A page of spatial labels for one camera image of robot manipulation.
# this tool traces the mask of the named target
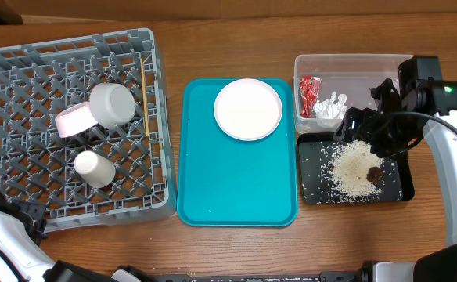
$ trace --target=round plate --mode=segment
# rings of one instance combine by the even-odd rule
[[[282,117],[277,92],[257,79],[239,79],[227,84],[214,101],[214,118],[221,130],[242,141],[271,134]]]

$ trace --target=teal tray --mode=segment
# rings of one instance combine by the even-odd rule
[[[293,92],[281,79],[282,119],[258,141],[226,135],[214,119],[217,94],[235,79],[197,79],[185,88],[178,214],[191,226],[288,226],[298,214]]]

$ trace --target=crumpled white paper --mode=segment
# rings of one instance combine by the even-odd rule
[[[336,92],[331,93],[331,99],[324,102],[317,101],[314,106],[315,117],[318,119],[342,119],[347,111],[347,95],[339,94],[336,100]]]

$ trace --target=wooden table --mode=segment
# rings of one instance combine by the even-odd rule
[[[136,27],[151,28],[164,53],[170,130],[178,165],[182,93],[195,78],[282,78],[311,53],[438,55],[457,80],[457,14],[321,16],[0,26],[0,47]],[[126,226],[49,234],[54,260],[111,274],[120,264],[147,273],[205,275],[354,270],[364,260],[415,261],[444,247],[444,209],[425,143],[409,154],[415,198],[406,203],[308,206],[286,228],[194,228],[178,216]]]

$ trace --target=red wrapper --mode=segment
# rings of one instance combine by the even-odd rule
[[[314,109],[315,102],[317,102],[317,96],[319,94],[321,84],[321,78],[313,77],[311,75],[301,78],[300,95],[301,100],[304,103],[304,108],[301,110],[300,114],[303,118],[312,117],[312,110]]]

